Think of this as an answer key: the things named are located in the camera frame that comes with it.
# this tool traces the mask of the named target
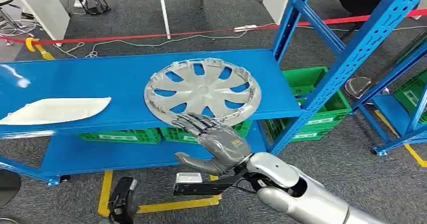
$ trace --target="black object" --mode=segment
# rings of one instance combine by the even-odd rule
[[[372,14],[381,0],[339,0],[339,2],[341,3],[342,7],[351,14],[351,17],[354,17]],[[355,30],[360,29],[362,25],[363,22],[355,23],[355,26],[341,37],[341,40],[348,37]]]
[[[110,223],[133,224],[131,201],[136,181],[132,177],[122,177],[108,200],[108,219]]]
[[[175,183],[174,195],[219,195],[247,173],[243,170],[236,175],[207,183]]]
[[[111,8],[108,6],[107,2],[105,0],[102,0],[102,1],[104,2],[104,4],[102,4],[99,0],[97,0],[97,4],[99,5],[99,8],[100,8],[100,9],[98,9],[97,7],[89,8],[88,7],[88,4],[89,4],[88,0],[86,0],[86,5],[83,4],[83,0],[79,0],[83,9],[89,15],[99,15],[99,14],[103,14],[103,13],[106,13],[106,12],[111,10]]]
[[[13,2],[13,1],[14,1],[14,0],[7,0],[7,1],[1,2],[1,3],[0,3],[0,7],[1,7],[1,6],[9,5],[9,6],[11,6],[11,7],[14,7],[14,8],[20,9],[20,7],[18,7],[18,6],[16,6],[16,5],[14,5],[14,4],[11,4],[11,2]]]
[[[71,175],[62,175],[59,179],[60,183],[67,182],[71,179]]]
[[[12,200],[21,188],[21,177],[8,170],[0,170],[0,207]]]

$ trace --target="blue metal shelf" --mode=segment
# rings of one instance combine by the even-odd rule
[[[393,66],[387,75],[372,86],[362,97],[353,105],[353,111],[360,109],[361,113],[372,124],[372,127],[377,131],[380,137],[385,142],[384,145],[375,147],[373,150],[379,156],[384,156],[387,151],[402,146],[405,143],[420,143],[427,141],[427,123],[419,124],[420,116],[422,115],[427,103],[427,86],[420,97],[415,112],[408,114],[405,108],[394,98],[393,95],[377,95],[386,86],[400,77],[406,71],[411,69],[421,58],[427,55],[427,32],[421,33],[408,46],[410,52],[405,52],[407,56],[401,59]],[[398,138],[390,140],[388,134],[381,128],[377,121],[371,116],[365,108],[365,104],[372,101],[375,107],[381,112],[385,119],[390,123]]]
[[[301,16],[312,24],[314,30],[332,48],[337,57],[329,72],[302,105],[305,112],[299,118],[293,119],[277,137],[269,149],[271,153],[279,153],[290,142],[418,2],[419,0],[381,0],[369,19],[345,46],[308,6],[308,0],[288,1],[281,20],[279,35],[273,47],[277,60],[280,61],[283,57],[284,49],[289,44]],[[380,135],[387,138],[386,134],[380,133]]]
[[[31,84],[27,88],[16,87],[16,84],[1,88],[3,92],[9,90],[6,92],[9,95],[0,103],[0,118],[44,98],[111,97],[112,100],[104,111],[87,119],[46,125],[0,125],[0,138],[168,126],[147,108],[143,96],[145,85],[154,72],[172,62],[207,57],[221,58],[244,67],[258,81],[262,100],[249,119],[297,117],[302,114],[303,110],[270,49],[13,62],[8,65]],[[0,79],[8,73],[0,67]]]
[[[254,152],[265,152],[261,127],[254,122],[246,137]],[[67,175],[105,170],[137,169],[179,164],[175,152],[210,159],[201,145],[161,141],[159,145],[125,142],[87,142],[77,136],[53,136],[40,167],[44,175]]]
[[[404,135],[411,118],[402,104],[393,95],[376,96],[372,101],[396,132],[400,136]]]

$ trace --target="green crate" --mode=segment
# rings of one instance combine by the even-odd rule
[[[252,121],[244,121],[233,126],[241,137],[246,137]],[[160,132],[167,141],[197,143],[197,139],[187,131],[177,127],[161,127]]]
[[[402,106],[406,109],[409,114],[414,113],[418,104],[419,98],[424,90],[424,86],[427,84],[427,69],[421,71],[416,76],[401,85],[397,90],[394,91],[393,95]],[[419,123],[427,122],[427,111],[424,109]]]
[[[289,86],[292,88],[295,96],[308,94],[315,89],[316,85],[326,74],[328,68],[324,66],[291,69],[282,71]],[[306,99],[297,99],[300,105]],[[307,122],[306,127],[309,125],[323,125],[322,127],[332,127],[344,119],[351,111],[350,104],[348,104],[345,96],[338,90],[332,97],[325,103],[325,105]]]
[[[286,128],[286,120],[287,119],[268,119],[265,121],[267,129],[273,139]],[[320,125],[311,126],[310,129],[298,132],[291,142],[319,140],[332,129],[333,127],[323,127]]]
[[[147,144],[159,144],[161,140],[161,135],[157,128],[81,133],[79,134],[79,137],[87,141],[139,142]]]

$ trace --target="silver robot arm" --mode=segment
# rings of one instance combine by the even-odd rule
[[[174,187],[176,195],[220,194],[243,177],[265,205],[304,224],[388,223],[350,206],[321,183],[278,157],[252,153],[245,139],[212,118],[181,114],[173,124],[192,133],[214,156],[212,160],[204,161],[185,153],[175,153],[180,163],[211,175],[221,176],[230,170],[236,173],[209,183],[203,183],[199,173],[180,173]]]
[[[277,186],[262,183],[258,198],[272,209],[304,224],[386,224],[350,206],[325,187],[269,153],[256,153],[247,162],[249,172],[267,176]]]

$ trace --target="crate label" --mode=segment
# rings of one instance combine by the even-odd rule
[[[187,141],[197,141],[197,138],[195,138],[195,137],[190,137],[190,136],[184,136],[184,137],[183,137],[183,139],[184,139],[184,140],[187,140]]]
[[[306,125],[313,125],[313,124],[326,123],[326,122],[333,122],[333,117],[311,120],[311,121],[308,121]]]
[[[419,98],[413,93],[413,91],[408,90],[404,91],[403,94],[407,99],[416,107],[418,105]]]
[[[306,138],[306,137],[316,137],[316,136],[317,136],[316,132],[307,133],[307,134],[298,134],[298,135],[295,135],[294,139],[296,139],[296,138]]]
[[[98,135],[100,139],[108,139],[108,140],[127,140],[127,141],[138,141],[138,138],[135,136],[115,136],[115,135]]]

